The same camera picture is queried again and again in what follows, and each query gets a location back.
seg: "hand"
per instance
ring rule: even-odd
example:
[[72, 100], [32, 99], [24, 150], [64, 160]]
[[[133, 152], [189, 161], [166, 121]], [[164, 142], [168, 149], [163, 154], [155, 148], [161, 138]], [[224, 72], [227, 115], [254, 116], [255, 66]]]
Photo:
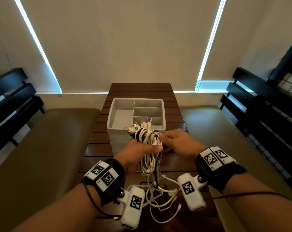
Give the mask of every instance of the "hand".
[[162, 143], [173, 148], [177, 154], [189, 161], [195, 161], [197, 156], [207, 148], [182, 129], [167, 131], [160, 134], [159, 138]]
[[123, 166], [125, 175], [129, 175], [138, 171], [138, 163], [144, 158], [145, 154], [157, 154], [162, 150], [163, 146], [147, 145], [132, 139], [127, 143], [125, 148], [114, 157], [114, 159], [118, 160]]

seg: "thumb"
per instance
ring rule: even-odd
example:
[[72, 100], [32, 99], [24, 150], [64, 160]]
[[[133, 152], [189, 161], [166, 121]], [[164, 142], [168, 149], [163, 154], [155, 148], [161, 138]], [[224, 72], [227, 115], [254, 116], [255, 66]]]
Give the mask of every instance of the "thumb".
[[144, 143], [142, 145], [143, 145], [142, 152], [144, 154], [159, 153], [163, 151], [163, 146], [149, 145]]
[[164, 143], [168, 147], [173, 147], [173, 139], [169, 138], [165, 134], [160, 134], [159, 139], [162, 143]]

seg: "forearm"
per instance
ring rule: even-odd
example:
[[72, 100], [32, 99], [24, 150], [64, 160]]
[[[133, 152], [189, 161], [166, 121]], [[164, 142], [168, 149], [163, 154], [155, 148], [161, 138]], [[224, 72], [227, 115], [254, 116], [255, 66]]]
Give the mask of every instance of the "forearm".
[[[236, 174], [223, 195], [273, 191], [248, 173]], [[248, 232], [292, 231], [292, 202], [277, 195], [246, 195], [226, 199]]]
[[[88, 186], [98, 206], [101, 200], [96, 189]], [[83, 184], [78, 184], [62, 198], [37, 212], [12, 232], [27, 231], [86, 231], [99, 212], [92, 205]]]

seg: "black wrist strap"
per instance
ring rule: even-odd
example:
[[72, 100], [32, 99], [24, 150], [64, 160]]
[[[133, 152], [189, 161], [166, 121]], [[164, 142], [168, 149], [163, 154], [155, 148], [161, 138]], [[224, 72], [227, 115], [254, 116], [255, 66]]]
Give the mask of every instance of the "black wrist strap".
[[202, 179], [221, 193], [233, 175], [247, 172], [218, 147], [207, 148], [195, 163]]
[[[97, 163], [92, 169], [90, 169], [90, 171], [88, 171], [85, 176], [83, 177], [83, 179], [80, 181], [81, 183], [84, 183], [86, 185], [91, 185], [93, 186], [101, 199], [101, 204], [102, 206], [112, 202], [113, 200], [115, 200], [117, 197], [120, 196], [121, 191], [123, 190], [123, 187], [125, 185], [125, 171], [124, 168], [122, 167], [122, 165], [115, 159], [110, 158], [104, 161], [106, 164], [109, 164], [108, 167], [106, 167], [104, 170], [100, 171], [100, 168], [97, 167], [97, 165], [99, 163]], [[98, 175], [97, 177], [95, 177], [94, 179], [90, 179], [89, 177], [87, 177], [87, 174], [89, 172], [94, 173], [95, 170], [98, 170], [97, 172]], [[116, 179], [112, 179], [113, 176], [111, 176], [109, 174], [110, 169], [114, 169], [115, 172], [119, 175]], [[102, 178], [105, 178], [105, 176], [107, 177], [107, 179], [109, 179], [111, 181], [111, 183], [109, 184], [109, 181], [105, 181]], [[106, 184], [107, 188], [102, 191], [100, 189], [100, 187], [97, 185], [97, 182], [99, 181], [103, 181], [104, 184]]]

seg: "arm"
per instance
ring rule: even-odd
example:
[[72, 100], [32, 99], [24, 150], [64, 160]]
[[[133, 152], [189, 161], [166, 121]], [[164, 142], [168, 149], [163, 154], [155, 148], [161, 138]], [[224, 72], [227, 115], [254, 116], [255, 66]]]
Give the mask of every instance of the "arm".
[[[160, 140], [189, 161], [207, 147], [181, 129], [167, 131]], [[226, 184], [223, 195], [273, 191], [248, 173], [236, 174]], [[246, 195], [226, 199], [247, 231], [292, 231], [292, 202], [277, 195]]]
[[[146, 145], [138, 143], [136, 140], [130, 140], [114, 158], [123, 166], [125, 174], [129, 175], [138, 170], [137, 164], [145, 154], [159, 153], [162, 149], [162, 146]], [[88, 189], [96, 205], [100, 206], [101, 199], [96, 189], [90, 185], [88, 185]], [[84, 185], [78, 184], [59, 200], [21, 223], [12, 232], [86, 231], [94, 218], [99, 215], [100, 213], [92, 205]]]

